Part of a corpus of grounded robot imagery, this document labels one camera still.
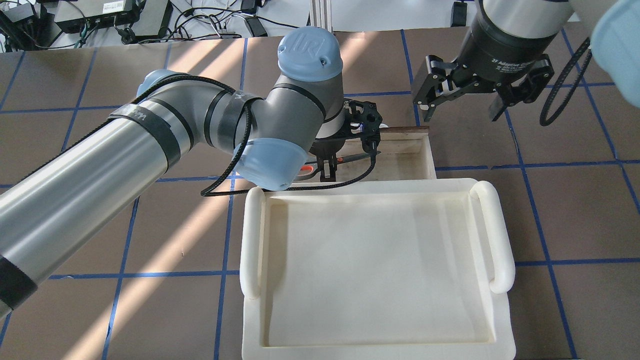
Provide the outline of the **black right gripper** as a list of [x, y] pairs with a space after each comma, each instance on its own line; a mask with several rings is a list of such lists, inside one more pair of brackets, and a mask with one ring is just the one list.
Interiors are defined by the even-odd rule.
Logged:
[[[471, 23], [457, 62], [446, 62], [426, 55], [412, 82], [413, 104], [428, 123], [436, 107], [462, 96], [470, 85], [474, 92], [496, 92], [488, 114], [498, 121], [508, 107], [520, 101], [534, 101], [554, 74], [544, 52], [554, 35], [521, 38], [504, 32], [486, 14], [478, 14]], [[457, 84], [453, 72], [457, 69]]]

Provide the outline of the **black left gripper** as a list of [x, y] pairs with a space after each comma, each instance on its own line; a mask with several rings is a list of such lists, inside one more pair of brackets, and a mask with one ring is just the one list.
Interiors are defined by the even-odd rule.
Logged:
[[381, 142], [380, 126], [383, 118], [377, 103], [371, 101], [344, 100], [338, 130], [329, 136], [318, 136], [310, 148], [310, 153], [318, 157], [320, 182], [336, 182], [338, 157], [347, 140], [359, 139], [362, 150], [371, 154]]

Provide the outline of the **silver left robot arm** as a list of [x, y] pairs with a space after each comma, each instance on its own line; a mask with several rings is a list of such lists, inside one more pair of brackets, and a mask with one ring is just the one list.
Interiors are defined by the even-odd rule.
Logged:
[[336, 153], [359, 139], [374, 169], [377, 105], [345, 98], [336, 37], [306, 26], [279, 42], [280, 76], [265, 98], [218, 80], [156, 70], [137, 97], [1, 196], [1, 315], [16, 310], [71, 255], [197, 144], [231, 155], [203, 197], [236, 172], [263, 191], [294, 191], [314, 155], [336, 171]]

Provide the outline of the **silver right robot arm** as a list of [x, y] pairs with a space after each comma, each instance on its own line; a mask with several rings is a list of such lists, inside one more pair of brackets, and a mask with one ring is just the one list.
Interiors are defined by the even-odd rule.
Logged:
[[[489, 116], [496, 121], [550, 87], [539, 117], [541, 126], [549, 126], [596, 62], [626, 102], [638, 107], [639, 9], [637, 0], [479, 0], [457, 57], [422, 60], [412, 83], [413, 104], [429, 121], [445, 102], [494, 93]], [[586, 37], [557, 71], [547, 48], [574, 16]]]

